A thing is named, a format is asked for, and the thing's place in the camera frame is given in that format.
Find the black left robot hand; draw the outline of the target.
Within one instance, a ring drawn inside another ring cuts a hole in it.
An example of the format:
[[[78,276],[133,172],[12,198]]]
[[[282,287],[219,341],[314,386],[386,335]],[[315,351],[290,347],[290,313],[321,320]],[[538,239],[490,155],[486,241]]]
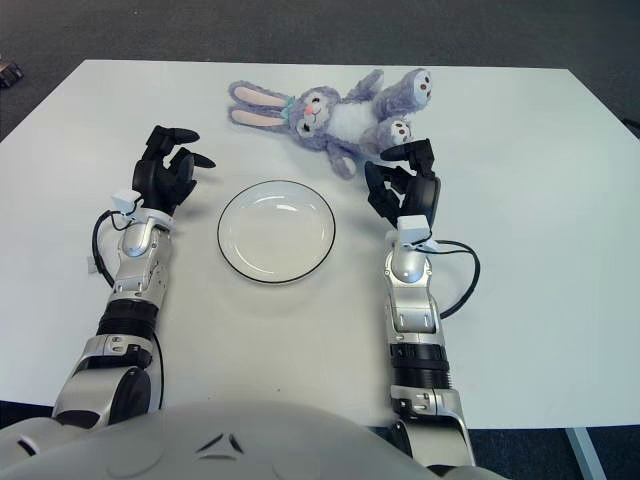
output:
[[[172,216],[197,184],[194,168],[216,166],[213,160],[183,147],[199,139],[193,130],[154,127],[135,165],[132,180],[132,189],[141,195],[144,208]]]

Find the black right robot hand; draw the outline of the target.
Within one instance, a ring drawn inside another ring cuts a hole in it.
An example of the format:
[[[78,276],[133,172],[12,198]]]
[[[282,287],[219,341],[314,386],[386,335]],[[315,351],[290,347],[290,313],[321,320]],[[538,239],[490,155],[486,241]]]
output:
[[[364,172],[369,204],[393,227],[401,216],[411,215],[424,215],[432,226],[441,181],[433,171],[435,156],[430,140],[397,145],[381,152],[379,157],[385,162],[405,161],[408,169],[367,161]]]

